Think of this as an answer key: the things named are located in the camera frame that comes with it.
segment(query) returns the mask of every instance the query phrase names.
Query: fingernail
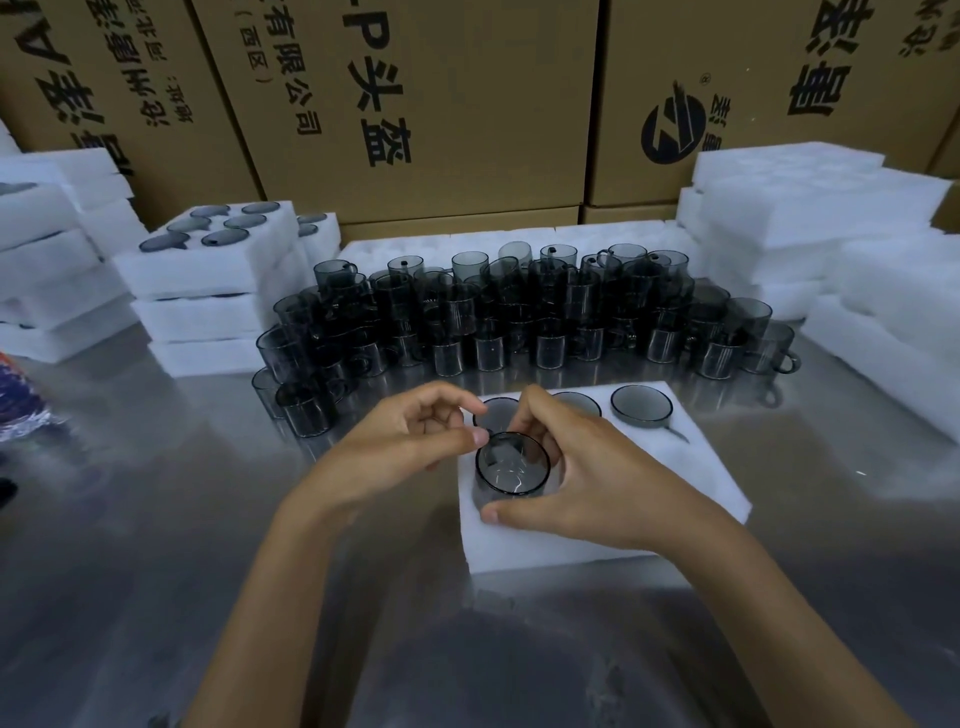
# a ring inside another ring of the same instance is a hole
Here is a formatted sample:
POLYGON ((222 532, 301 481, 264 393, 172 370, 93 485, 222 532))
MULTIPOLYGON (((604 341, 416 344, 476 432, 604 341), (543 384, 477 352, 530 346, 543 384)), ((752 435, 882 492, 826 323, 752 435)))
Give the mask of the fingernail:
POLYGON ((473 444, 482 448, 490 441, 490 433, 484 427, 472 427, 473 444))

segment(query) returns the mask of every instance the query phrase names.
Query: stainless steel table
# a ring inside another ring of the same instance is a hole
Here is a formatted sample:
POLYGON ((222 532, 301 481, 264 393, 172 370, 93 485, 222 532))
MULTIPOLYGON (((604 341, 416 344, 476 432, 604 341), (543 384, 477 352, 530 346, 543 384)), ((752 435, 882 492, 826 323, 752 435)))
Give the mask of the stainless steel table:
MULTIPOLYGON (((0 724, 154 725, 182 715, 276 504, 339 432, 284 437, 248 377, 174 381, 130 329, 29 365, 66 425, 0 450, 0 724)), ((923 725, 960 724, 960 453, 801 338, 772 384, 708 382, 627 354, 456 380, 481 395, 671 382, 754 504, 748 526, 923 725)), ((657 558, 470 579, 452 467, 345 536, 308 724, 762 724, 702 603, 657 558)))

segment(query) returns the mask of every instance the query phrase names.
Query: printed logo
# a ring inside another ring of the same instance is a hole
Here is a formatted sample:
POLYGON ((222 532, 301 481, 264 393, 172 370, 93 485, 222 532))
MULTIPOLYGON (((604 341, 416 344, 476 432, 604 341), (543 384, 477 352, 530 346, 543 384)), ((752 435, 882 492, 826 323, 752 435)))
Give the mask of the printed logo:
POLYGON ((707 110, 678 82, 668 96, 643 122, 640 145, 643 154, 655 164, 673 164, 688 157, 700 144, 707 130, 707 110))

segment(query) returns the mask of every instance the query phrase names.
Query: left hand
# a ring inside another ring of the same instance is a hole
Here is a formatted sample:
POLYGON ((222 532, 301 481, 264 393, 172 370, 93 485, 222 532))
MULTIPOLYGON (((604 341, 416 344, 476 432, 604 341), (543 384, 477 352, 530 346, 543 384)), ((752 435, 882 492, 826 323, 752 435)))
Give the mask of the left hand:
POLYGON ((352 517, 363 503, 451 455, 482 448, 490 435, 464 425, 461 407, 483 414, 476 395, 444 381, 382 400, 307 474, 291 497, 314 514, 352 517))

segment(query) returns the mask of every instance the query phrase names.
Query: cardboard box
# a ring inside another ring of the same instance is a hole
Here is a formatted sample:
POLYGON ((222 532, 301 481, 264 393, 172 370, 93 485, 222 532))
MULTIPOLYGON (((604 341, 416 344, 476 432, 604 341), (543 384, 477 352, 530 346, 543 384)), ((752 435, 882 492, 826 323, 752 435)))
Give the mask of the cardboard box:
POLYGON ((353 240, 379 240, 411 235, 442 235, 454 232, 512 231, 527 228, 556 228, 576 225, 578 207, 530 209, 519 212, 494 212, 459 217, 428 217, 419 220, 395 220, 385 223, 343 225, 343 245, 353 240))
POLYGON ((960 111, 957 111, 953 127, 940 145, 933 164, 930 165, 930 174, 949 177, 952 180, 960 177, 960 111))
POLYGON ((625 205, 621 207, 591 207, 584 205, 580 212, 580 224, 626 223, 631 220, 673 220, 676 217, 677 203, 666 203, 664 205, 625 205))
POLYGON ((957 111, 960 4, 611 0, 587 202, 676 199, 702 149, 809 140, 923 172, 957 111))
POLYGON ((599 0, 194 0, 268 197, 343 223, 579 205, 599 0))
POLYGON ((261 198, 183 0, 3 6, 0 115, 24 149, 106 147, 148 227, 261 198))
POLYGON ((933 218, 933 227, 947 232, 960 232, 960 180, 953 182, 933 218))

